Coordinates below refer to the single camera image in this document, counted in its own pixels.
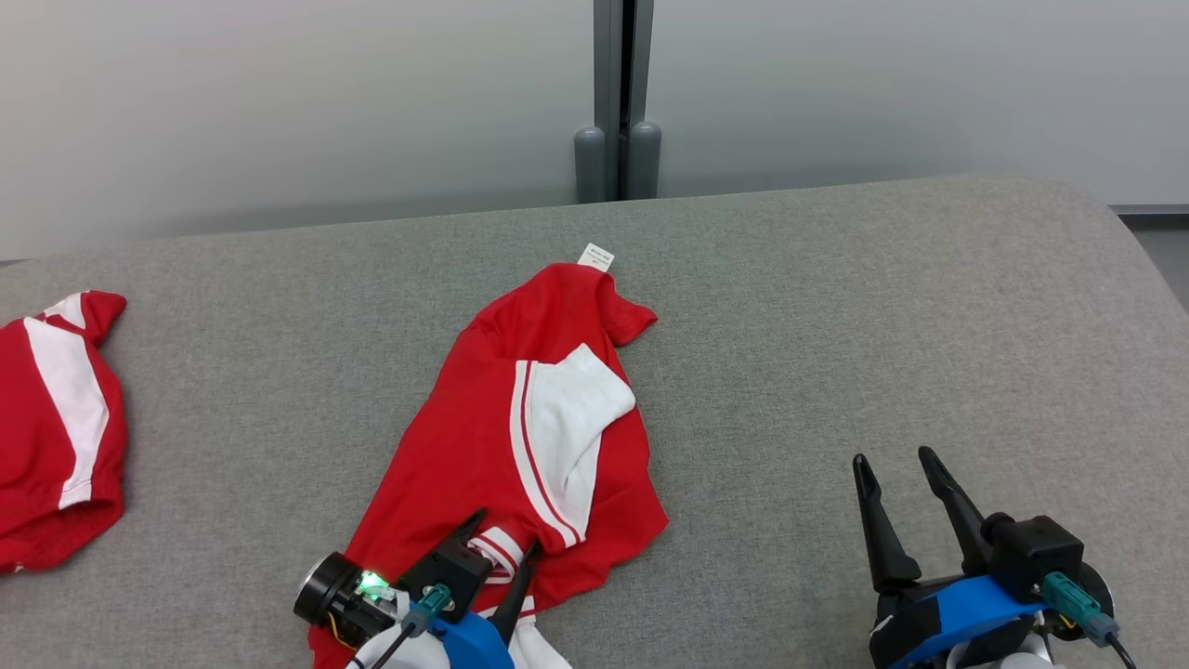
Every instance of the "white sleeve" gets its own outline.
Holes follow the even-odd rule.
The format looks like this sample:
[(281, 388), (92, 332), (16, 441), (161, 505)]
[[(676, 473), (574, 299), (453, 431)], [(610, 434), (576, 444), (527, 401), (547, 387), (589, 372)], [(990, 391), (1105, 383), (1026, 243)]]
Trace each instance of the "white sleeve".
[(508, 652), (516, 669), (571, 669), (566, 658), (553, 650), (537, 631), (536, 623), (530, 620), (522, 621), (512, 632)]
[(635, 406), (631, 389), (586, 345), (528, 371), (526, 441), (548, 506), (577, 535), (567, 545), (586, 539), (603, 430)]

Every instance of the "gray floor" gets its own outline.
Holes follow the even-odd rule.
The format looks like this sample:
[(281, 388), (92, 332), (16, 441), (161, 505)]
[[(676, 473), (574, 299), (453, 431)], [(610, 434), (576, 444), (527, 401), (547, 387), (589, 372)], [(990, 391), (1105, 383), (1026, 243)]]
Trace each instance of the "gray floor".
[(1137, 232), (1135, 238), (1164, 274), (1181, 305), (1189, 309), (1189, 229)]

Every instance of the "gray couch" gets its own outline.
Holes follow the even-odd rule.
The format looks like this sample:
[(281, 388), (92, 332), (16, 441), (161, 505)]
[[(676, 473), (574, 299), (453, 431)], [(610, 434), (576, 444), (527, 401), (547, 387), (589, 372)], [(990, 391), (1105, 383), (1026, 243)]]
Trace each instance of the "gray couch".
[[(955, 177), (147, 241), (0, 269), (0, 318), (81, 288), (131, 425), (127, 512), (0, 580), (12, 668), (303, 667), (344, 547), (455, 333), (587, 241), (660, 321), (621, 351), (668, 530), (541, 617), (575, 669), (863, 668), (866, 453), (926, 575), (960, 553), (916, 457), (1086, 541), (1145, 669), (1184, 665), (1189, 316), (1111, 212)], [(1070, 669), (1120, 667), (1088, 642)]]

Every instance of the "blue plastic mount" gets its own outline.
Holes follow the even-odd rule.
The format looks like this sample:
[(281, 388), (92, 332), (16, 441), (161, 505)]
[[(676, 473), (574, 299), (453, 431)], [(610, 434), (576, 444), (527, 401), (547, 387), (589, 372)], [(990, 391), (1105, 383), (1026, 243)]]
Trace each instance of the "blue plastic mount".
[(453, 624), (435, 618), (429, 624), (429, 633), (446, 646), (452, 669), (514, 669), (512, 657), (496, 626), (473, 611)]
[(1015, 601), (990, 576), (963, 579), (938, 591), (932, 598), (937, 599), (942, 632), (901, 657), (891, 669), (905, 669), (916, 662), (948, 652), (962, 642), (986, 635), (1021, 616), (1036, 616), (1049, 606), (1043, 601)]

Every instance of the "clothing tag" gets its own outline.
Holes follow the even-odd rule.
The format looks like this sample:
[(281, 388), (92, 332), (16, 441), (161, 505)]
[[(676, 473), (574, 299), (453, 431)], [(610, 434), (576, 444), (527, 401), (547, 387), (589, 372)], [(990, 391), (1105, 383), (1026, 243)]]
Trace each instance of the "clothing tag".
[(586, 244), (586, 250), (583, 251), (583, 257), (578, 258), (578, 264), (606, 271), (611, 267), (611, 260), (614, 259), (615, 254), (599, 248), (594, 244)]

